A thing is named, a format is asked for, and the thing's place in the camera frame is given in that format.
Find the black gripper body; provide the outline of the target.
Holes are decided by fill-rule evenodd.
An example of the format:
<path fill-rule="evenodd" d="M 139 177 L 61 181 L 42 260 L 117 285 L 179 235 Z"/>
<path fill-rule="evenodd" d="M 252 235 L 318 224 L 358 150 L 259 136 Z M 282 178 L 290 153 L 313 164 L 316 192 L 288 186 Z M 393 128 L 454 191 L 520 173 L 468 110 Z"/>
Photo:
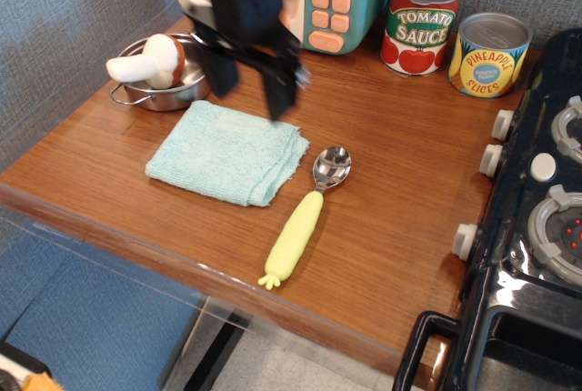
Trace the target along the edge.
<path fill-rule="evenodd" d="M 195 24 L 196 45 L 221 47 L 236 66 L 243 63 L 258 72 L 267 61 L 299 62 L 299 87 L 310 83 L 299 61 L 299 40 L 280 19 L 284 0 L 183 0 L 181 5 Z"/>

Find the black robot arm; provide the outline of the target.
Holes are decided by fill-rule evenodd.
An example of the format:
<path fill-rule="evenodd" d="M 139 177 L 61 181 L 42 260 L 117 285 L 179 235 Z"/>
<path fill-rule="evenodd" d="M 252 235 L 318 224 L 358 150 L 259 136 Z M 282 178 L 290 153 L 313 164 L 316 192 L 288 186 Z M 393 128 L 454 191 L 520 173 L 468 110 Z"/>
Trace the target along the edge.
<path fill-rule="evenodd" d="M 299 40 L 280 20 L 283 0 L 210 0 L 208 11 L 191 4 L 196 60 L 211 90 L 228 95 L 239 81 L 238 62 L 263 78 L 270 117 L 277 120 L 296 102 L 299 86 L 309 83 L 300 64 Z"/>

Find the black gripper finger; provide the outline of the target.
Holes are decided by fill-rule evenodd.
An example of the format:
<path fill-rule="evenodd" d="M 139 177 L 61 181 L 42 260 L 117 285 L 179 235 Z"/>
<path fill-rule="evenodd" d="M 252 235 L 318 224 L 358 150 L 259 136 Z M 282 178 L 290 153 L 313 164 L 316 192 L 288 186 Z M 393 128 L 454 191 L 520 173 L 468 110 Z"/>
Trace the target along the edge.
<path fill-rule="evenodd" d="M 259 66 L 271 120 L 278 120 L 295 104 L 299 70 L 299 62 L 267 61 Z"/>
<path fill-rule="evenodd" d="M 235 60 L 221 47 L 196 45 L 196 58 L 206 75 L 211 91 L 219 98 L 227 96 L 239 81 Z"/>

